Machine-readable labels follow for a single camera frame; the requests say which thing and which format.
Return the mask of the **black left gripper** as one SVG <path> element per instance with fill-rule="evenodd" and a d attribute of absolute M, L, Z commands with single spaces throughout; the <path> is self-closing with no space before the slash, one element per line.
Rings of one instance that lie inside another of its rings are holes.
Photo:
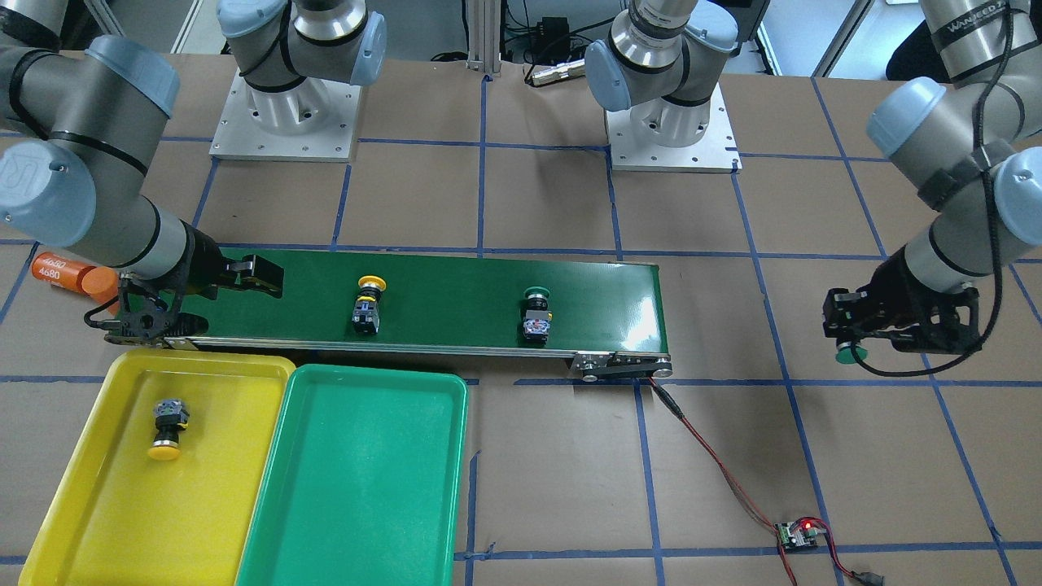
<path fill-rule="evenodd" d="M 979 291 L 934 291 L 914 277 L 901 248 L 858 291 L 827 291 L 822 329 L 837 341 L 888 339 L 898 352 L 972 353 L 979 345 Z"/>

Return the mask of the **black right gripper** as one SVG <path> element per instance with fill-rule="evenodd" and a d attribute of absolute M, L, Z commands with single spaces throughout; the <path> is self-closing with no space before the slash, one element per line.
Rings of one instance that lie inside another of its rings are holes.
<path fill-rule="evenodd" d="M 231 260 L 206 234 L 180 225 L 185 242 L 173 267 L 159 277 L 145 279 L 140 271 L 120 276 L 116 300 L 119 316 L 104 322 L 105 341 L 159 348 L 167 338 L 201 335 L 208 319 L 182 311 L 187 296 L 218 298 L 221 288 L 258 291 L 282 298 L 284 269 L 258 255 Z"/>

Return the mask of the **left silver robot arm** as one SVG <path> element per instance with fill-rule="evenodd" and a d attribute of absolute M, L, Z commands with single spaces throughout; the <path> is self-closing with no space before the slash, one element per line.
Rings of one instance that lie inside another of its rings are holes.
<path fill-rule="evenodd" d="M 950 86 L 918 77 L 872 112 L 867 135 L 935 211 L 854 291 L 832 289 L 823 329 L 838 362 L 860 341 L 900 352 L 967 355 L 982 342 L 974 283 L 1040 245 L 1040 39 L 1032 1 L 923 1 L 931 44 Z M 589 89 L 609 112 L 631 111 L 662 145 L 698 140 L 708 100 L 737 44 L 734 18 L 695 1 L 632 1 L 607 38 L 585 49 Z"/>

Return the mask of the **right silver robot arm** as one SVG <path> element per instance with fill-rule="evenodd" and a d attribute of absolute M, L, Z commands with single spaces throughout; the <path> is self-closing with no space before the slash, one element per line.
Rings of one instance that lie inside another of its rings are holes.
<path fill-rule="evenodd" d="M 2 222 L 38 243 L 118 274 L 83 316 L 114 343 L 208 329 L 182 311 L 220 289 L 284 293 L 284 270 L 235 260 L 178 215 L 142 196 L 180 88 L 177 71 L 127 36 L 60 54 L 66 2 L 2 4 L 2 127 L 25 140 L 2 155 Z M 364 1 L 220 1 L 221 33 L 266 133 L 317 129 L 331 114 L 325 81 L 372 86 L 387 51 L 384 16 Z"/>

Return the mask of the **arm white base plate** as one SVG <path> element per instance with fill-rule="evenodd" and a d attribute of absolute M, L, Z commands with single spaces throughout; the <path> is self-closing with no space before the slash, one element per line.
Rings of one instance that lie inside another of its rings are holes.
<path fill-rule="evenodd" d="M 615 170 L 731 173 L 743 169 L 719 86 L 708 103 L 696 107 L 659 98 L 604 112 L 604 125 Z"/>
<path fill-rule="evenodd" d="M 316 78 L 266 93 L 237 75 L 209 153 L 221 160 L 348 163 L 362 93 L 361 86 Z"/>

